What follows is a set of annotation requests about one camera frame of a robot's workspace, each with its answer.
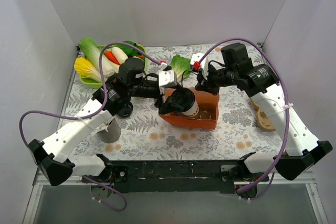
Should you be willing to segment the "orange paper bag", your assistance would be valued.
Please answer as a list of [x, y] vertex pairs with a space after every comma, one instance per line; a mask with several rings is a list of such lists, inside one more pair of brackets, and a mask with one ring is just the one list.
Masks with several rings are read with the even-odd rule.
[[[185, 88], [179, 83], [175, 87], [166, 88], [164, 97], [170, 96], [176, 89]], [[205, 130], [213, 130], [217, 125], [218, 120], [218, 102], [219, 95], [211, 95], [204, 91], [197, 91], [194, 88], [190, 89], [194, 95], [195, 100], [199, 105], [199, 113], [195, 117], [184, 116], [181, 112], [172, 112], [168, 114], [159, 114], [159, 116], [173, 126], [191, 127]]]

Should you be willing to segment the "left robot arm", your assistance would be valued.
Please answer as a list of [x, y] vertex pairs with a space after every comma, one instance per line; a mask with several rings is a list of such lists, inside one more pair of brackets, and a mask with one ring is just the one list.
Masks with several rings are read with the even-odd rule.
[[112, 175], [112, 164], [102, 154], [72, 156], [72, 150], [88, 135], [108, 128], [116, 114], [130, 105], [131, 97], [153, 98], [156, 107], [163, 104], [165, 88], [177, 87], [176, 73], [165, 63], [158, 73], [144, 77], [144, 62], [129, 58], [118, 73], [107, 79], [85, 106], [55, 133], [42, 141], [32, 140], [31, 155], [52, 186], [58, 186], [72, 176], [88, 175], [106, 182]]

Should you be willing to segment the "black plastic cup lid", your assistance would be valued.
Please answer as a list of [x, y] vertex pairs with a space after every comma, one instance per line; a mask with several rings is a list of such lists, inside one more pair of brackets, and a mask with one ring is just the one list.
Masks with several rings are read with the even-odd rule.
[[179, 112], [189, 110], [195, 103], [195, 95], [188, 88], [176, 89], [172, 94], [172, 107]]

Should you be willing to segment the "brown cardboard cup carrier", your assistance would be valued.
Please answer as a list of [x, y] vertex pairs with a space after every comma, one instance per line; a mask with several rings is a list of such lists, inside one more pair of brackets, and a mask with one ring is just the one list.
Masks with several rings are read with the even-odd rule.
[[250, 99], [250, 102], [256, 111], [256, 121], [259, 128], [266, 132], [275, 131], [275, 127], [273, 126], [267, 115], [264, 113], [264, 111], [261, 109], [261, 107], [252, 99]]

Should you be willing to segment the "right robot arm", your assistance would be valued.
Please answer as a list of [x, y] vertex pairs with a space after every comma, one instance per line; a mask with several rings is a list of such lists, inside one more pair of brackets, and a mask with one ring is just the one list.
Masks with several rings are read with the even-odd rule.
[[333, 150], [329, 141], [319, 140], [302, 122], [275, 72], [266, 64], [253, 65], [244, 44], [225, 46], [221, 54], [220, 69], [211, 65], [207, 54], [192, 55], [191, 68], [198, 72], [196, 89], [218, 94], [221, 87], [236, 86], [263, 110], [282, 139], [278, 152], [254, 152], [239, 159], [237, 173], [242, 180], [263, 172], [294, 180]]

